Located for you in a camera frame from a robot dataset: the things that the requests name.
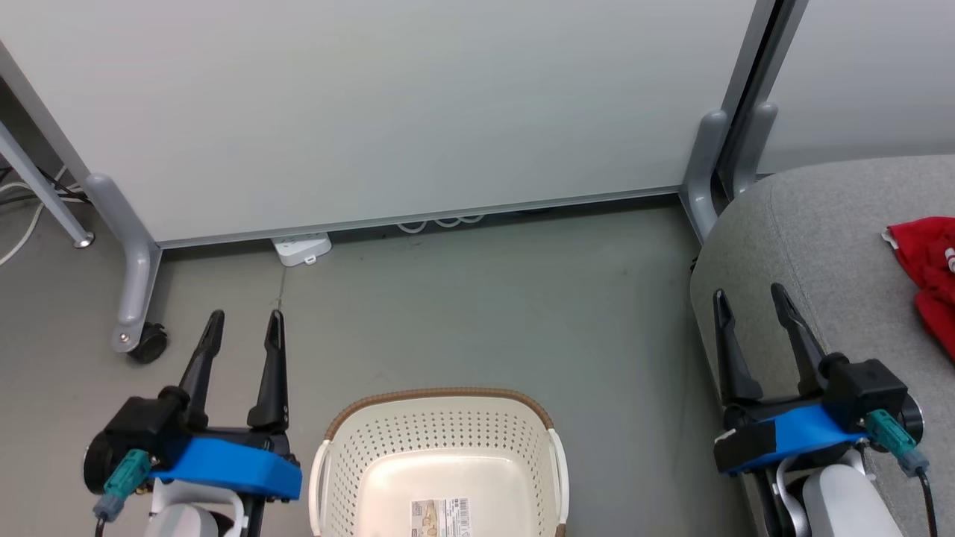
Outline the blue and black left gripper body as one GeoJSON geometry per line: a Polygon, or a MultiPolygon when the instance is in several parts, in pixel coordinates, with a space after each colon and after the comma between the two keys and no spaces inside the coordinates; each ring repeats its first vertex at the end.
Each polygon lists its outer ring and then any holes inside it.
{"type": "MultiPolygon", "coordinates": [[[[303,471],[291,452],[289,429],[208,427],[189,431],[191,441],[177,465],[168,470],[154,465],[148,478],[182,480],[266,499],[299,500],[303,471]]],[[[122,458],[110,448],[102,431],[98,433],[83,458],[86,489],[95,494],[104,492],[106,479],[122,458]]]]}

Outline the narrow white partition panel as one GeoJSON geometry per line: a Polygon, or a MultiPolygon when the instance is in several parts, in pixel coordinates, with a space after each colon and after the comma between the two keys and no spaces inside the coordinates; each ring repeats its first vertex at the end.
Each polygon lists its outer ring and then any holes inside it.
{"type": "Polygon", "coordinates": [[[955,154],[955,0],[808,0],[758,172],[955,154]]]}

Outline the grey partition leg with caster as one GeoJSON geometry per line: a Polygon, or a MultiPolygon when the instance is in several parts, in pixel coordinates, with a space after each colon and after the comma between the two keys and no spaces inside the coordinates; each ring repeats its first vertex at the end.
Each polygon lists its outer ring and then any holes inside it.
{"type": "Polygon", "coordinates": [[[147,313],[163,252],[112,178],[91,174],[83,189],[122,246],[124,280],[110,343],[117,353],[127,354],[139,344],[143,324],[150,322],[147,313]]]}

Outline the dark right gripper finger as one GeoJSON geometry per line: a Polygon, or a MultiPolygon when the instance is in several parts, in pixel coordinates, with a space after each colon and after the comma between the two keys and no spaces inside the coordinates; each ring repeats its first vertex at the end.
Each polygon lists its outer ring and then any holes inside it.
{"type": "Polygon", "coordinates": [[[805,318],[798,312],[795,302],[792,301],[784,286],[773,282],[770,290],[778,323],[788,334],[792,354],[797,363],[798,394],[803,397],[820,395],[827,386],[827,381],[819,370],[824,357],[821,344],[815,338],[805,318]]]}
{"type": "Polygon", "coordinates": [[[751,376],[736,338],[736,317],[723,289],[713,293],[714,330],[721,402],[751,405],[763,398],[760,384],[751,376]]]}

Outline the cream perforated laundry basket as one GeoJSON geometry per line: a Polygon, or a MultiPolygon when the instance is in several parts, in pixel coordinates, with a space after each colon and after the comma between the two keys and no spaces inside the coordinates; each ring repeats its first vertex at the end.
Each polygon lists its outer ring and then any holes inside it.
{"type": "Polygon", "coordinates": [[[569,464],[528,395],[440,388],[355,401],[308,478],[313,537],[410,537],[410,503],[467,497],[475,537],[567,537],[569,464]]]}

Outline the grey metal desk leg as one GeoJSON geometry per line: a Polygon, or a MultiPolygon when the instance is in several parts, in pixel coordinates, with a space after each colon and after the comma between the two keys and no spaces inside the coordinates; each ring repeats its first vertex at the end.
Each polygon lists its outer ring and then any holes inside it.
{"type": "Polygon", "coordinates": [[[39,169],[31,162],[30,157],[23,150],[20,144],[11,135],[9,129],[4,126],[0,120],[0,155],[13,167],[13,170],[20,176],[20,179],[26,183],[28,189],[37,195],[38,200],[44,205],[57,223],[69,234],[74,241],[75,248],[89,247],[95,241],[95,234],[86,231],[71,211],[66,207],[65,201],[62,201],[55,191],[50,181],[42,177],[39,169]]]}

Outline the white power strip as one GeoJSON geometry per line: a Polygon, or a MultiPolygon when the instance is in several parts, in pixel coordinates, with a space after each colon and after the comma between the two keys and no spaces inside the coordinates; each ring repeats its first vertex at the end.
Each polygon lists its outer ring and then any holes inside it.
{"type": "Polygon", "coordinates": [[[332,249],[330,235],[324,232],[276,237],[272,244],[283,266],[311,266],[332,249]]]}

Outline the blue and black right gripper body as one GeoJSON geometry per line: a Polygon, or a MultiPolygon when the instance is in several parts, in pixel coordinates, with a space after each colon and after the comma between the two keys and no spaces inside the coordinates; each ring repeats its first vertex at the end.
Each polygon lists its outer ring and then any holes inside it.
{"type": "Polygon", "coordinates": [[[731,404],[725,406],[724,418],[727,432],[714,442],[713,455],[718,471],[729,475],[845,443],[871,441],[865,424],[860,432],[843,431],[826,414],[821,398],[731,404]]]}

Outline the wide white partition panel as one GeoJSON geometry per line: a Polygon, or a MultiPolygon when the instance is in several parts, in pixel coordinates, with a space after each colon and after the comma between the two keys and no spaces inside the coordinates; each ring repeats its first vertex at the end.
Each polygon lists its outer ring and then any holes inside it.
{"type": "Polygon", "coordinates": [[[163,245],[679,188],[758,0],[0,0],[163,245]]]}

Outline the red and white basketball jersey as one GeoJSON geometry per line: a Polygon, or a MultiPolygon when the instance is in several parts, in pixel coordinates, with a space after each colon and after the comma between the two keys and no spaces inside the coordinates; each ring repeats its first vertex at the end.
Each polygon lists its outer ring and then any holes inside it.
{"type": "Polygon", "coordinates": [[[955,217],[890,225],[883,240],[918,287],[914,303],[922,325],[955,363],[955,217]]]}

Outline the grey fabric sofa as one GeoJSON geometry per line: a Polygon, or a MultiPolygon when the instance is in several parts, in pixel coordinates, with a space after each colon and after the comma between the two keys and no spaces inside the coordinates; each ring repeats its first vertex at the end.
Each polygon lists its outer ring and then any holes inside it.
{"type": "Polygon", "coordinates": [[[881,157],[774,174],[734,198],[707,234],[690,299],[718,377],[713,293],[723,289],[736,337],[765,398],[798,393],[788,334],[770,286],[780,283],[826,351],[877,358],[909,387],[925,421],[920,446],[941,537],[955,537],[955,362],[924,329],[917,286],[883,231],[955,216],[955,155],[881,157]]]}

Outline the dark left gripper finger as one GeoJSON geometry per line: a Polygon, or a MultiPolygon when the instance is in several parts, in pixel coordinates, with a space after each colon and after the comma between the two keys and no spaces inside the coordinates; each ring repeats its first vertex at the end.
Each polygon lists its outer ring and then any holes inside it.
{"type": "Polygon", "coordinates": [[[248,427],[256,431],[289,428],[289,378],[284,314],[273,310],[267,323],[266,358],[255,405],[248,411],[248,427]]]}
{"type": "Polygon", "coordinates": [[[190,429],[205,429],[208,425],[208,415],[205,412],[206,397],[213,360],[221,349],[224,327],[224,310],[214,310],[209,316],[187,369],[178,384],[178,387],[189,395],[185,415],[190,429]]]}

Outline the black caster wheel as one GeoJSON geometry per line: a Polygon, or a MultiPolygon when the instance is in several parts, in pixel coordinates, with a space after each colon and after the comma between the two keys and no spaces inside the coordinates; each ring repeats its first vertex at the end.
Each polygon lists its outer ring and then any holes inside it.
{"type": "Polygon", "coordinates": [[[160,358],[168,348],[169,334],[160,323],[146,322],[141,330],[139,344],[127,353],[127,357],[140,365],[148,365],[160,358]]]}

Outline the printed paper basket label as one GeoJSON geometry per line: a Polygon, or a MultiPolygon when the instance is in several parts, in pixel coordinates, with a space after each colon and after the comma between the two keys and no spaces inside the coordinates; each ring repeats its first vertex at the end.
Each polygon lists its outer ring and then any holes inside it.
{"type": "Polygon", "coordinates": [[[410,503],[410,537],[475,537],[467,497],[410,503]]]}

